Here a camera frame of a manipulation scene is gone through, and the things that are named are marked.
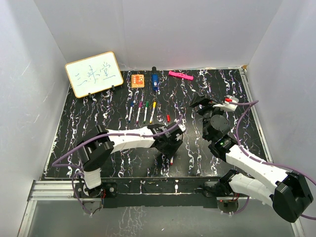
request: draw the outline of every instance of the wooden whiteboard frame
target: wooden whiteboard frame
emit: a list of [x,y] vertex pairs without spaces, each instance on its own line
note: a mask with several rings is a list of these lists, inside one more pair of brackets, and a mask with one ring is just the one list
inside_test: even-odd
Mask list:
[[[69,81],[70,81],[71,87],[72,87],[72,89],[73,89],[73,91],[74,91],[74,94],[75,94],[75,96],[76,96],[77,98],[82,98],[82,97],[88,96],[89,93],[86,94],[86,95],[83,95],[83,96],[81,96],[81,97],[78,97],[78,96],[76,95],[76,91],[74,90],[73,83],[72,83],[72,81],[70,80],[70,77],[69,77],[69,74],[68,74],[68,71],[67,71],[67,68],[66,68],[67,65],[72,64],[72,63],[77,63],[77,62],[80,62],[80,61],[83,61],[83,60],[86,60],[86,59],[89,59],[89,58],[98,57],[98,56],[100,56],[100,55],[107,54],[107,53],[112,53],[112,54],[113,54],[114,60],[115,60],[115,62],[116,62],[116,64],[117,64],[117,67],[118,67],[118,71],[119,71],[120,78],[122,79],[122,83],[121,83],[121,84],[117,84],[117,85],[114,85],[114,86],[119,86],[119,85],[122,85],[122,84],[124,83],[124,79],[123,79],[122,74],[120,73],[120,70],[119,70],[119,65],[118,65],[117,59],[116,59],[116,57],[115,57],[115,55],[114,55],[114,53],[113,53],[112,51],[109,51],[109,52],[106,52],[106,53],[101,53],[101,54],[98,54],[98,55],[94,55],[94,56],[91,56],[91,57],[88,57],[88,58],[83,58],[83,59],[80,59],[80,60],[77,60],[77,61],[74,61],[74,62],[71,62],[71,63],[67,63],[67,64],[65,65],[65,70],[66,70],[68,79],[69,79]],[[105,89],[102,89],[102,90],[99,90],[99,91],[94,91],[94,92],[92,92],[91,94],[98,93],[98,92],[100,92],[100,91],[104,91],[104,90],[107,90],[107,89],[110,89],[110,88],[112,88],[112,86],[110,86],[110,87],[108,87],[108,88],[105,88]]]

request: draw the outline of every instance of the tabletop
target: tabletop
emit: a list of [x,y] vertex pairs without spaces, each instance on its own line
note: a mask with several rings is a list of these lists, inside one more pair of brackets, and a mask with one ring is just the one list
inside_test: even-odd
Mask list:
[[[149,125],[153,102],[157,102],[153,123],[168,124],[166,115],[175,120],[182,114],[187,128],[183,144],[173,157],[173,164],[155,148],[129,149],[112,154],[101,168],[101,177],[217,177],[227,173],[231,165],[217,159],[208,149],[209,143],[202,139],[202,116],[189,104],[195,92],[221,101],[225,95],[232,95],[239,102],[247,102],[247,95],[239,69],[180,70],[194,77],[193,81],[168,76],[168,71],[158,71],[159,90],[152,89],[151,71],[122,71],[124,84],[115,91],[107,90],[92,95],[92,98],[76,98],[70,87],[49,156],[47,169],[42,179],[69,179],[74,173],[71,167],[55,168],[51,164],[74,148],[82,137],[94,126],[104,125],[107,129],[128,130]],[[144,88],[131,88],[131,75],[142,74]],[[131,102],[135,101],[131,122],[128,114]],[[149,101],[146,123],[136,123],[140,101]],[[244,111],[237,107],[235,112],[225,113],[230,121],[231,131]],[[144,116],[144,106],[140,118]],[[266,159],[263,145],[252,112],[240,125],[241,143],[255,155]],[[63,163],[80,165],[77,153]]]

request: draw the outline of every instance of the green marker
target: green marker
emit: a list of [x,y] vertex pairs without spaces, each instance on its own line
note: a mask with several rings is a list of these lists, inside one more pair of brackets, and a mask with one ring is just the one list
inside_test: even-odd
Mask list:
[[146,115],[147,115],[147,108],[149,106],[149,101],[146,101],[146,107],[145,107],[145,115],[144,115],[144,121],[143,123],[146,123]]

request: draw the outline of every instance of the yellow marker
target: yellow marker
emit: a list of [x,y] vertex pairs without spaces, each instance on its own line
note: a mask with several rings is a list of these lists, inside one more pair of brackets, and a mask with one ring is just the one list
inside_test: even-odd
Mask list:
[[156,101],[154,102],[153,111],[152,111],[152,116],[150,117],[150,120],[149,120],[149,123],[150,123],[150,124],[153,123],[155,107],[156,107]]

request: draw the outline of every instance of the whiteboard marker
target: whiteboard marker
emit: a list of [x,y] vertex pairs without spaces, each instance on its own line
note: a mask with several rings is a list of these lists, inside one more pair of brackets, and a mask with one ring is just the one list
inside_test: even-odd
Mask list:
[[132,103],[130,104],[128,122],[130,122],[130,119],[131,119],[131,117],[132,117],[132,111],[133,111],[134,103],[135,103],[135,101],[132,101]]
[[150,120],[149,120],[149,123],[150,123],[150,124],[153,123],[155,107],[156,107],[156,101],[154,102],[153,111],[152,111],[152,116],[150,117]]
[[149,102],[146,101],[145,115],[144,115],[144,121],[143,121],[143,123],[146,123],[146,115],[147,115],[147,108],[148,108],[148,106],[149,106]]
[[136,123],[138,123],[140,108],[142,107],[142,104],[143,104],[143,102],[139,102]]

